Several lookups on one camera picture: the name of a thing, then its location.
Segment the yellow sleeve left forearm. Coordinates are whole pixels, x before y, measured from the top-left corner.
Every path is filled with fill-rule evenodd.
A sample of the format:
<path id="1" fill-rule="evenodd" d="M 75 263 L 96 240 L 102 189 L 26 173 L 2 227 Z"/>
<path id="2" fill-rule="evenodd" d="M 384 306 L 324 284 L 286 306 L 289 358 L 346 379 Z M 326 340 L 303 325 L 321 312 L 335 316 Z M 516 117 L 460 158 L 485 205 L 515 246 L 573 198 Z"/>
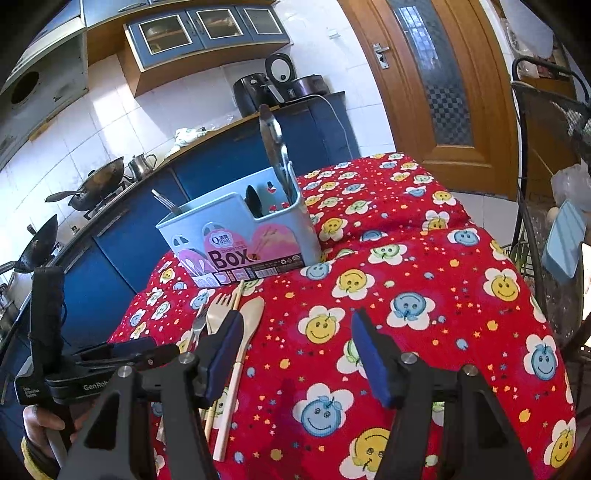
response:
<path id="1" fill-rule="evenodd" d="M 35 480 L 56 480 L 60 466 L 58 462 L 47 456 L 39 447 L 35 446 L 26 436 L 21 440 L 21 451 L 24 466 Z"/>

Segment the left hand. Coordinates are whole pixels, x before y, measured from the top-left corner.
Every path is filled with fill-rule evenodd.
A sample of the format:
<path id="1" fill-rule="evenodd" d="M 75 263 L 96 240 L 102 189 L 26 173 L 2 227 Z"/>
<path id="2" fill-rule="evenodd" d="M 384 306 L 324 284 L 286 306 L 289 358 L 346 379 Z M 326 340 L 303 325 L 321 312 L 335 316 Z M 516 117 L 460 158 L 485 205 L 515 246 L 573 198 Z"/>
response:
<path id="1" fill-rule="evenodd" d="M 94 406 L 94 401 L 73 404 L 69 406 L 70 414 L 74 422 L 74 432 L 70 435 L 73 443 L 78 432 L 88 418 L 89 410 Z M 63 420 L 37 405 L 26 406 L 23 410 L 24 429 L 28 439 L 39 448 L 47 457 L 54 459 L 53 451 L 47 438 L 49 430 L 61 431 L 65 428 Z"/>

